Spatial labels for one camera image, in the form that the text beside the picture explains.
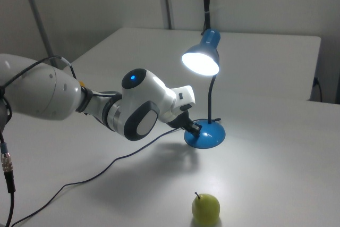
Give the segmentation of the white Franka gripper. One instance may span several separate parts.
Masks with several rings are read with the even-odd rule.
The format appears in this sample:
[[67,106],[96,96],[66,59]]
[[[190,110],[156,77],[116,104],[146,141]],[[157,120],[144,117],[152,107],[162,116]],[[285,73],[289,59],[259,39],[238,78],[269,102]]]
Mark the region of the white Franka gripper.
[[192,135],[198,135],[202,125],[189,118],[189,109],[196,104],[192,87],[183,86],[172,88],[170,91],[174,100],[169,109],[172,116],[166,123],[172,128],[182,128]]

